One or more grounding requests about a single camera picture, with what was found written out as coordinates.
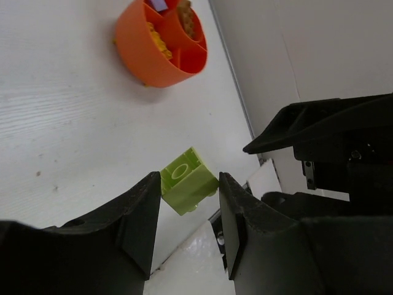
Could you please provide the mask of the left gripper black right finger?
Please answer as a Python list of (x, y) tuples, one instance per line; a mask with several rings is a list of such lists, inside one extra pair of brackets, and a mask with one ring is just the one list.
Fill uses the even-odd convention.
[(257, 199), (219, 176), (228, 276), (237, 294), (391, 294), (392, 208), (313, 194)]

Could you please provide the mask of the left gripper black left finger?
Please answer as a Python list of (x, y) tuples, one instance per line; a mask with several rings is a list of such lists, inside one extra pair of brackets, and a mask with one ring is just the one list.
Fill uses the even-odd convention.
[(161, 200), (159, 172), (60, 227), (1, 222), (2, 294), (142, 294)]

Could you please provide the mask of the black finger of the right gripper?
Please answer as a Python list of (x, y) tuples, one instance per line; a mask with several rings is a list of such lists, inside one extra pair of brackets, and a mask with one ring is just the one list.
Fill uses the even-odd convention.
[(243, 151), (259, 154), (329, 135), (391, 125), (391, 93), (293, 103), (282, 108)]

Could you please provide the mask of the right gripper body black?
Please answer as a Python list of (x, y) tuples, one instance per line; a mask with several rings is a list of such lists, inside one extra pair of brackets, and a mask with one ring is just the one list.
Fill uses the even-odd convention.
[(262, 200), (275, 210), (294, 219), (392, 214), (392, 125), (313, 131), (306, 136), (272, 125), (260, 136), (261, 152), (287, 147), (301, 161), (308, 189), (347, 193), (349, 201), (269, 193)]

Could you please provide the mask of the lime green lego brick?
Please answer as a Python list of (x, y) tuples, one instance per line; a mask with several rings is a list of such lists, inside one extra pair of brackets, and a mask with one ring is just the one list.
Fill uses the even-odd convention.
[(160, 172), (161, 196), (180, 216), (194, 211), (218, 190), (219, 180), (190, 147)]

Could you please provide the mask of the brown lego brick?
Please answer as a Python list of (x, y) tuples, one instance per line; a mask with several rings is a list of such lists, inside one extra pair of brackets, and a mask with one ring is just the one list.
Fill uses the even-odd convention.
[(194, 41), (200, 40), (201, 28), (195, 12), (192, 9), (192, 3), (189, 0), (178, 2), (177, 16), (185, 34)]

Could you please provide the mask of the yellow orange long lego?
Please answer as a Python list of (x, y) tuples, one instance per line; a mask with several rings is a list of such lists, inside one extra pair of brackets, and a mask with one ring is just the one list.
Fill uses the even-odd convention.
[(155, 30), (154, 24), (147, 22), (147, 26), (149, 28), (150, 35), (159, 51), (165, 56), (167, 60), (172, 59), (173, 55), (171, 51), (167, 48), (165, 42), (161, 39), (160, 34)]

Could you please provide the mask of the light purple lego brick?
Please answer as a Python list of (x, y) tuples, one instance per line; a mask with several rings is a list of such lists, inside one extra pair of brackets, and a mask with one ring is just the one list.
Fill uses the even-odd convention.
[(148, 0), (148, 3), (157, 12), (164, 12), (168, 10), (168, 5), (165, 0)]

